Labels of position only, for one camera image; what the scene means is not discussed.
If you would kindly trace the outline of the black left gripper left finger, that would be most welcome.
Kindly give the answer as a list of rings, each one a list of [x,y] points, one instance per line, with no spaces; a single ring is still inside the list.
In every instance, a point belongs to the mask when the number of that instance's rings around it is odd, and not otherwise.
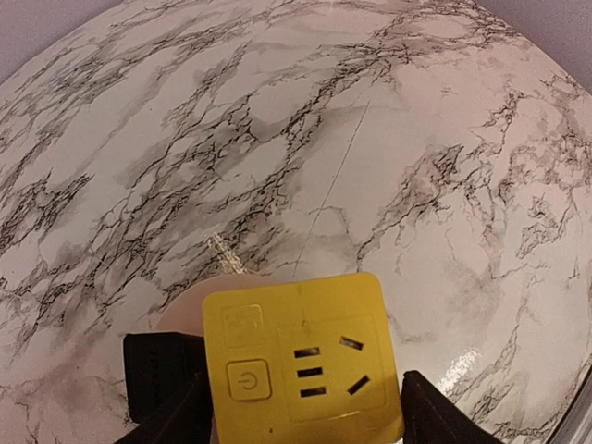
[[[116,444],[208,444],[212,428],[209,380],[199,372]]]

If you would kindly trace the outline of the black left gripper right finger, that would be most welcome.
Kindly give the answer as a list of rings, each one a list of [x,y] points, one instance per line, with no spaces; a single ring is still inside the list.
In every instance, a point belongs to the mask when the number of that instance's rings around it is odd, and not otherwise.
[[[401,406],[404,444],[500,444],[420,372],[404,373]]]

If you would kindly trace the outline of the black power adapter with cable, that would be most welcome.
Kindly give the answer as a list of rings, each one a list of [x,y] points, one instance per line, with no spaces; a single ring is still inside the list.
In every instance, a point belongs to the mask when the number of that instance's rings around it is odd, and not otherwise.
[[[141,424],[196,373],[206,373],[204,339],[179,332],[128,334],[123,339],[129,416]]]

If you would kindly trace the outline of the pink round power strip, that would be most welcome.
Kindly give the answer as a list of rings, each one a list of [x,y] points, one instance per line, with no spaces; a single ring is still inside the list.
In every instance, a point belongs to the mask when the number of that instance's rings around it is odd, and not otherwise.
[[[220,291],[251,289],[277,283],[276,279],[256,274],[210,277],[183,291],[166,308],[152,331],[179,332],[201,337],[204,334],[203,303],[207,296]]]

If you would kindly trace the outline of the yellow cube socket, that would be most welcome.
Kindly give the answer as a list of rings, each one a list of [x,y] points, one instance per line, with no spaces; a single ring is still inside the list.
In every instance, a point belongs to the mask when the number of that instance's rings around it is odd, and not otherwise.
[[[220,291],[203,302],[222,443],[394,443],[401,396],[369,273]]]

